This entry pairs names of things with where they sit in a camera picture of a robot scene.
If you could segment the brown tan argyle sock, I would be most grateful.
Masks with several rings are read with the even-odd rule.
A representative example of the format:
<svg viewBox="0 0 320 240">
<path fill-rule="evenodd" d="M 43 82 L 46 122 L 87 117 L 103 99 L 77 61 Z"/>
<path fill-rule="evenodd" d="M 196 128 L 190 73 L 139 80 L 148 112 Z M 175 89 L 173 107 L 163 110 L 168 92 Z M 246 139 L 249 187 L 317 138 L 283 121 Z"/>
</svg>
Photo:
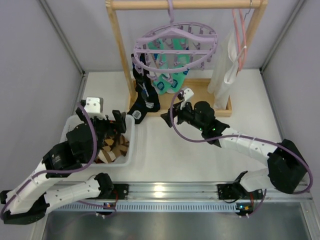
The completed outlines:
<svg viewBox="0 0 320 240">
<path fill-rule="evenodd" d="M 107 137 L 102 146 L 102 152 L 104 154 L 114 154 L 118 156 L 126 156 L 129 150 L 130 142 L 125 138 L 123 134 Z"/>
</svg>

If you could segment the black blue sock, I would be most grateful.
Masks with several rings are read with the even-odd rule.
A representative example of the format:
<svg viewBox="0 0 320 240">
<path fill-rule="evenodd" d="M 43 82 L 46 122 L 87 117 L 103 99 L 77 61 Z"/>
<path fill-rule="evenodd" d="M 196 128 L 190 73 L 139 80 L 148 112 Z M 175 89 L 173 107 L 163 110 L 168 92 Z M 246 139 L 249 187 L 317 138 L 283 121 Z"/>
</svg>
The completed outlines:
<svg viewBox="0 0 320 240">
<path fill-rule="evenodd" d="M 138 68 L 133 53 L 131 54 L 131 60 L 137 99 L 127 114 L 131 115 L 134 118 L 135 124 L 138 125 L 143 121 L 147 113 L 158 112 L 161 105 L 159 95 L 149 77 L 150 72 L 144 68 Z"/>
</svg>

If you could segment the brown tan striped sock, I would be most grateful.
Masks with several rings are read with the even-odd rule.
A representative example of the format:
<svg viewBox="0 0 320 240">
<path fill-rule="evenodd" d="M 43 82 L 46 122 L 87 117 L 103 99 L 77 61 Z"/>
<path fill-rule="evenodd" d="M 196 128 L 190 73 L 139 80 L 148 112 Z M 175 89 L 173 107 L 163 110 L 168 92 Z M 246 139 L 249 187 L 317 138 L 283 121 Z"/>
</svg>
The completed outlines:
<svg viewBox="0 0 320 240">
<path fill-rule="evenodd" d="M 94 162 L 96 164 L 113 164 L 122 157 L 124 157 L 123 154 L 115 154 L 113 151 L 100 150 Z"/>
</svg>

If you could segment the mint green sock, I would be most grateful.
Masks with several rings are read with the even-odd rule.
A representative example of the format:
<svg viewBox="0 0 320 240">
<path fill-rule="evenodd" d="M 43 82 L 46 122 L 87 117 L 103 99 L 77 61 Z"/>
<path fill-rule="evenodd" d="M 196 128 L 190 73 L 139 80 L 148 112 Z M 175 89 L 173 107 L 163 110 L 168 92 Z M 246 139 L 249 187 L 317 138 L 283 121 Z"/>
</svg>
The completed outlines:
<svg viewBox="0 0 320 240">
<path fill-rule="evenodd" d="M 151 71 L 152 84 L 159 95 L 166 93 L 170 87 L 168 79 L 171 77 L 167 72 L 159 72 L 159 70 L 167 70 L 169 68 L 167 56 L 162 53 L 149 53 L 152 62 L 150 67 L 156 69 Z"/>
<path fill-rule="evenodd" d="M 189 50 L 189 43 L 186 38 L 171 38 L 171 43 L 173 44 L 174 50 Z M 174 55 L 166 54 L 166 59 L 168 62 L 168 68 L 182 68 L 186 64 L 190 63 L 190 56 L 187 54 L 178 54 L 176 57 L 177 65 L 173 65 L 170 61 L 175 60 Z M 174 94 L 176 93 L 184 83 L 184 80 L 189 72 L 189 69 L 185 71 L 169 73 L 170 78 L 167 80 L 170 84 L 170 87 L 166 93 Z"/>
</svg>

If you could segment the purple round clip hanger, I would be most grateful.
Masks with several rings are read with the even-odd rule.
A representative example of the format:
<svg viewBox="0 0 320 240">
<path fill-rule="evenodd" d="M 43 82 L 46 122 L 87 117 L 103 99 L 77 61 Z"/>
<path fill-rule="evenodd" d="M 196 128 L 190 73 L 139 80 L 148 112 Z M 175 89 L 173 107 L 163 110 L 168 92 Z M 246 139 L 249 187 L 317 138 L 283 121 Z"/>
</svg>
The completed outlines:
<svg viewBox="0 0 320 240">
<path fill-rule="evenodd" d="M 135 70 L 148 71 L 154 82 L 177 88 L 178 75 L 192 68 L 203 70 L 218 47 L 216 31 L 199 22 L 175 22 L 173 2 L 168 1 L 169 24 L 150 30 L 136 40 L 132 63 Z"/>
</svg>

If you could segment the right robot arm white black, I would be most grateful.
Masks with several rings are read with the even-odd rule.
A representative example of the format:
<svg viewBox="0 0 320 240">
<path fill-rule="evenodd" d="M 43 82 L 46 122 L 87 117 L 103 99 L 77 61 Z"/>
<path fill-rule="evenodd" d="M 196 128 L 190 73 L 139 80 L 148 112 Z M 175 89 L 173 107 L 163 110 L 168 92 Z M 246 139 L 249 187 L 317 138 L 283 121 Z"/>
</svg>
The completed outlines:
<svg viewBox="0 0 320 240">
<path fill-rule="evenodd" d="M 263 169 L 239 174 L 232 183 L 239 195 L 260 189 L 296 194 L 298 185 L 308 173 L 306 161 L 291 140 L 277 143 L 242 134 L 216 119 L 214 109 L 206 101 L 195 105 L 175 103 L 167 113 L 161 114 L 161 118 L 170 128 L 173 123 L 187 123 L 200 130 L 202 138 L 210 145 L 236 151 L 265 165 Z"/>
</svg>

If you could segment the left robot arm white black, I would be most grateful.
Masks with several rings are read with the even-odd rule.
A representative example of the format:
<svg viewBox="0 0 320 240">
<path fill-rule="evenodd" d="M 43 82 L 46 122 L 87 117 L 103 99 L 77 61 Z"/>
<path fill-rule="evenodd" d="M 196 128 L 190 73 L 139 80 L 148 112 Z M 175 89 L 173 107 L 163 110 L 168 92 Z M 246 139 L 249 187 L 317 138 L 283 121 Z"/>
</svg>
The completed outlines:
<svg viewBox="0 0 320 240">
<path fill-rule="evenodd" d="M 4 224 L 32 224 L 62 206 L 85 199 L 107 199 L 114 193 L 110 176 L 103 172 L 69 187 L 51 189 L 90 167 L 108 137 L 119 137 L 127 131 L 126 113 L 113 110 L 113 119 L 109 119 L 99 101 L 89 97 L 77 103 L 78 123 L 65 132 L 65 140 L 54 145 L 19 186 L 0 193 Z"/>
</svg>

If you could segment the pink clothes hanger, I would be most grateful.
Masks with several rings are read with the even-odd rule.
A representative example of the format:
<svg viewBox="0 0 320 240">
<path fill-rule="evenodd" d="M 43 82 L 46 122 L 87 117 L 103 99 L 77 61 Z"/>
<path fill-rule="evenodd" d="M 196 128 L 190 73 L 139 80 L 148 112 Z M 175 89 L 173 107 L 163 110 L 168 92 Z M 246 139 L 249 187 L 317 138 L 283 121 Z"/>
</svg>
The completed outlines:
<svg viewBox="0 0 320 240">
<path fill-rule="evenodd" d="M 239 15 L 240 26 L 241 26 L 241 30 L 242 30 L 242 40 L 240 38 L 240 32 L 239 32 L 239 28 L 238 28 L 238 22 L 237 22 L 238 18 L 236 16 L 236 9 L 232 9 L 235 37 L 236 37 L 236 43 L 237 43 L 237 47 L 238 47 L 238 55 L 237 55 L 238 72 L 240 72 L 246 63 L 248 50 L 247 50 L 245 18 L 243 15 L 243 11 L 241 9 L 238 9 L 238 15 Z"/>
</svg>

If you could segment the white plastic basket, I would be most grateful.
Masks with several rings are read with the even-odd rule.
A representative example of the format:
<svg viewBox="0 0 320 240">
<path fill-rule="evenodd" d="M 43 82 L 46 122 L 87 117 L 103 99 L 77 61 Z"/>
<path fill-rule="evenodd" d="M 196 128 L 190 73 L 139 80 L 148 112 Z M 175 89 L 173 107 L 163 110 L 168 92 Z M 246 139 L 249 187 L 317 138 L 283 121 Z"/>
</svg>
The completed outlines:
<svg viewBox="0 0 320 240">
<path fill-rule="evenodd" d="M 70 116 L 63 127 L 62 134 L 60 137 L 60 143 L 67 140 L 66 134 L 72 131 L 77 125 L 83 123 L 77 115 Z M 136 127 L 135 119 L 131 115 L 126 115 L 126 132 L 123 134 L 124 137 L 129 141 L 128 151 L 125 156 L 119 156 L 112 163 L 92 163 L 89 168 L 92 169 L 106 169 L 106 168 L 117 168 L 128 166 L 133 159 L 134 150 L 136 148 Z"/>
</svg>

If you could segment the white hanging cloth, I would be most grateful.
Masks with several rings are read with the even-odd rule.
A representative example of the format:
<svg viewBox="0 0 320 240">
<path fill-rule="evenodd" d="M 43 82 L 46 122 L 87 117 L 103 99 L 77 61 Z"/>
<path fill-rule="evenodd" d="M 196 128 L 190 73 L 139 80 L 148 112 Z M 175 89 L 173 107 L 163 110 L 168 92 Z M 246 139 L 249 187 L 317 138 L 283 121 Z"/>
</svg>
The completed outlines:
<svg viewBox="0 0 320 240">
<path fill-rule="evenodd" d="M 213 73 L 207 91 L 214 95 L 213 108 L 224 110 L 227 107 L 230 90 L 236 80 L 239 67 L 238 43 L 236 33 L 231 30 L 218 47 L 218 59 L 213 66 Z"/>
</svg>

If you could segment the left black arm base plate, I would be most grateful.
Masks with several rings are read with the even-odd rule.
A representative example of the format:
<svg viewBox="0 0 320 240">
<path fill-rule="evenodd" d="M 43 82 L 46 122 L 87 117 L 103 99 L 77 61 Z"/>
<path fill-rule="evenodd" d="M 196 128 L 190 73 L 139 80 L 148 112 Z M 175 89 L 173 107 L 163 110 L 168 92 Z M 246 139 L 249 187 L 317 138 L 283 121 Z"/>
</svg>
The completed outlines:
<svg viewBox="0 0 320 240">
<path fill-rule="evenodd" d="M 112 187 L 103 187 L 97 197 L 90 197 L 89 200 L 124 200 L 129 194 L 129 184 L 116 183 Z"/>
</svg>

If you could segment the aluminium rail frame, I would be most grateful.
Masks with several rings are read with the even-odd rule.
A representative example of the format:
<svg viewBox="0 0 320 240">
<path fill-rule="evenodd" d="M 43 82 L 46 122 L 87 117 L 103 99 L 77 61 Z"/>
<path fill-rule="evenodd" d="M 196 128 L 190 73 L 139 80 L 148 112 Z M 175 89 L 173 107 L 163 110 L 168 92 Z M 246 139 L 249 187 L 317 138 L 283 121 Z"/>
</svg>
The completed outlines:
<svg viewBox="0 0 320 240">
<path fill-rule="evenodd" d="M 174 213 L 235 213 L 245 216 L 255 212 L 262 203 L 304 202 L 310 193 L 285 194 L 274 189 L 262 199 L 220 200 L 218 184 L 225 182 L 131 182 L 125 199 L 93 198 L 93 185 L 88 181 L 75 185 L 56 185 L 45 194 L 48 211 L 86 212 L 174 212 Z"/>
</svg>

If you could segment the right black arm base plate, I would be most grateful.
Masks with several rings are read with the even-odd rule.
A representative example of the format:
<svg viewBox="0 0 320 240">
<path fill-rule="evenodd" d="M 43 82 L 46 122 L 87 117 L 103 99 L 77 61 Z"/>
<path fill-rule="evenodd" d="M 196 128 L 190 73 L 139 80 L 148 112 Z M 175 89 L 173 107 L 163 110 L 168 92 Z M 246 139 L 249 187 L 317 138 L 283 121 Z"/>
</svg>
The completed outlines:
<svg viewBox="0 0 320 240">
<path fill-rule="evenodd" d="M 261 200 L 263 191 L 261 189 L 248 192 L 241 185 L 235 183 L 221 183 L 217 185 L 218 198 L 220 200 Z"/>
</svg>

